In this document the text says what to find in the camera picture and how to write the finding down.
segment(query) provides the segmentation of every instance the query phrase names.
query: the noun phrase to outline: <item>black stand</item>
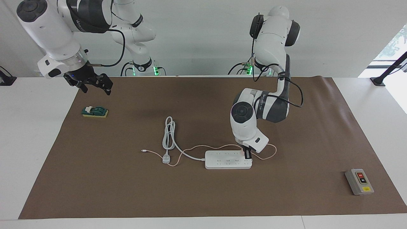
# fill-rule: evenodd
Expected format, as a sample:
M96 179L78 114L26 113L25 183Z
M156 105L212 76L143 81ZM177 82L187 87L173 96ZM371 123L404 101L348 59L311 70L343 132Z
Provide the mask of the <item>black stand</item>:
M11 86L17 77L15 76L6 76L2 71L0 71L0 78L3 82L0 83L0 86Z
M372 77L370 80L376 86L386 86L383 83L384 78L388 76L394 69L396 69L403 61L407 59L407 52L405 52L400 58L398 58L383 74L379 77Z

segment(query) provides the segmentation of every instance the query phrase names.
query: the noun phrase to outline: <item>brown mat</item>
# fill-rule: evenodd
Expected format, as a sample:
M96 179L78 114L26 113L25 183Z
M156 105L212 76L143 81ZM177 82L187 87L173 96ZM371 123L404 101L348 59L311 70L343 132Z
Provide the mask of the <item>brown mat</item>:
M280 123L258 121L278 148L249 170L207 170L163 154L165 118L181 148L235 143L229 111L243 88L274 91L276 78L113 78L114 91L78 92L20 219L285 216L406 213L407 207L331 78L293 78L305 94ZM370 84L368 79L360 83ZM300 100L295 87L290 98ZM85 106L109 109L84 118ZM191 152L204 157L207 149ZM263 157L273 149L266 148ZM170 153L175 163L179 152ZM375 193L354 196L344 176L363 168Z

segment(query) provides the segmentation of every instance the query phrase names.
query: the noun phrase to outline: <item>white power cord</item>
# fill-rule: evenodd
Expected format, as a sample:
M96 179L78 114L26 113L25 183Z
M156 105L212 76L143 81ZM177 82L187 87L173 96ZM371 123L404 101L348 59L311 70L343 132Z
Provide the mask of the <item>white power cord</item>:
M170 163L170 155L168 154L169 150L173 150L174 147L176 147L182 154L185 156L197 160L197 161L205 161L204 158L196 158L193 156L190 156L186 154L183 150L180 149L180 147L177 145L175 142L175 122L173 121L173 118L171 116L168 116L165 119L165 129L164 129L164 137L162 139L162 147L166 150L165 155L162 157L162 162L164 164Z

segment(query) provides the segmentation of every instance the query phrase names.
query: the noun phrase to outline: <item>cable connector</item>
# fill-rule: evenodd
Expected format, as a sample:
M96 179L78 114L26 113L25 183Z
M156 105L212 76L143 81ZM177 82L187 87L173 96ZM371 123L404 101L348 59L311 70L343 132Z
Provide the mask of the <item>cable connector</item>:
M164 163L164 164L168 164L168 163L170 163L170 155L168 155L168 153L166 153L166 154L164 154L164 156L162 156L162 162Z

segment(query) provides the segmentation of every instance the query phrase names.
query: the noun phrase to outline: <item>black joint cap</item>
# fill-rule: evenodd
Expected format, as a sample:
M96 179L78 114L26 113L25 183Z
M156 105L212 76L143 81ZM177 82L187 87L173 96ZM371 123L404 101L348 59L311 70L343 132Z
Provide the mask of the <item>black joint cap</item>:
M47 9L45 0L24 0L17 7L17 16L23 22L34 22Z

